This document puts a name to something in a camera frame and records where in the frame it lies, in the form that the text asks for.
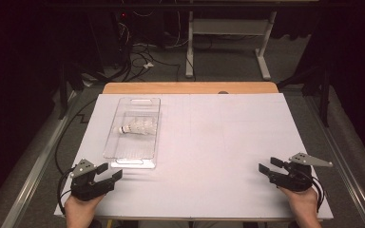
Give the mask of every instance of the white tabletop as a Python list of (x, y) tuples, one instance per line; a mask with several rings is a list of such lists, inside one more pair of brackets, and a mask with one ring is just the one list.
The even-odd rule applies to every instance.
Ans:
[[(160, 98), (160, 137), (155, 169), (124, 169), (96, 210), (116, 219), (292, 219), (287, 198), (258, 170), (276, 157), (288, 162), (306, 153), (282, 94), (104, 94), (97, 100), (75, 158), (94, 164), (120, 98)], [(109, 178), (110, 168), (96, 176)], [(67, 180), (64, 191), (70, 186)], [(58, 208), (55, 215), (61, 215)], [(332, 219), (327, 201), (318, 217)]]

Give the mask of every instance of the silver gripper plate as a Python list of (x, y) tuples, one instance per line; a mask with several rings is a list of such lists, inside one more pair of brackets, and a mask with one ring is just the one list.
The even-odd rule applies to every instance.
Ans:
[(318, 158), (315, 158), (313, 156), (310, 156), (308, 154), (304, 153), (298, 153), (292, 158), (289, 158), (290, 162), (300, 163), (300, 164), (307, 164), (307, 165), (313, 165), (313, 166), (328, 166), (332, 167), (333, 163), (330, 161), (324, 161)]
[(70, 173), (70, 177), (77, 178), (77, 177), (82, 176), (85, 173), (88, 173), (95, 169), (96, 169), (96, 166), (92, 162), (90, 162), (86, 159), (81, 159), (81, 161), (79, 161), (78, 165), (76, 165), (73, 172)]

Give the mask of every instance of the human hand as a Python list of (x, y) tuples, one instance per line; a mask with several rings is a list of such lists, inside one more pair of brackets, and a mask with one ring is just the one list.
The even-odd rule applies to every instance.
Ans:
[(96, 207), (104, 196), (82, 201), (70, 195), (65, 202), (67, 228), (87, 228), (93, 221)]
[(317, 219), (317, 193), (312, 187), (304, 192), (292, 192), (279, 186), (278, 189), (289, 199), (290, 208), (301, 228), (321, 227)]

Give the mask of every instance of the shuttlecock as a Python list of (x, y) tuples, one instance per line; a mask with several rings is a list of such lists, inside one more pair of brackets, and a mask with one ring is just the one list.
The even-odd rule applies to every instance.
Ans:
[(135, 117), (128, 125), (121, 126), (121, 134), (156, 135), (157, 122), (154, 117)]

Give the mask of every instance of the transparent plastic tray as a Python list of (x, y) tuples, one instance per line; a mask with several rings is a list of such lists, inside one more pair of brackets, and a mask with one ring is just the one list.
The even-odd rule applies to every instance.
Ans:
[(159, 98), (122, 98), (106, 141), (112, 167), (154, 168), (159, 135)]

